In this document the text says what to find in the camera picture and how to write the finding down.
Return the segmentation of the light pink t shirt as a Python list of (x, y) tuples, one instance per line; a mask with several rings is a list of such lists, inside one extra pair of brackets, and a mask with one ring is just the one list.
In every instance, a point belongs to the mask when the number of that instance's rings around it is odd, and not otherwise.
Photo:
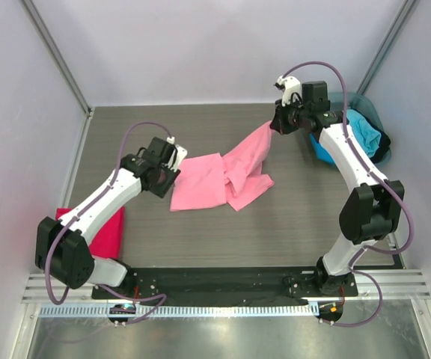
[(239, 211), (274, 185), (263, 172), (275, 133), (267, 121), (225, 155), (184, 159), (174, 183), (170, 210), (211, 209), (225, 204)]

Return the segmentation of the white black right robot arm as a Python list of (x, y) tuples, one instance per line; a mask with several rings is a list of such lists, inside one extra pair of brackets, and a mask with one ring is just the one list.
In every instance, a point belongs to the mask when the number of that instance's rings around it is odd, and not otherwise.
[(400, 220), (404, 187), (390, 181), (367, 157), (344, 120), (332, 111), (325, 82), (301, 83), (293, 76), (279, 77), (270, 124), (280, 134), (298, 129), (311, 133), (328, 152), (349, 189), (339, 214), (340, 235), (331, 250), (317, 261), (313, 283), (322, 295), (337, 295), (358, 258), (370, 246), (393, 233)]

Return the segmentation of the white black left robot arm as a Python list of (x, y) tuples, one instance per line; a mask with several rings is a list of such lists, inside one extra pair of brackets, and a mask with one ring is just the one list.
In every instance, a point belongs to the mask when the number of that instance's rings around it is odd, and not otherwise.
[(76, 208), (37, 226), (35, 264), (50, 278), (78, 289), (86, 283), (119, 287), (129, 266), (93, 255), (96, 234), (127, 202), (148, 191), (163, 198), (180, 174), (187, 150), (173, 138), (153, 138), (148, 147), (120, 159), (118, 168)]

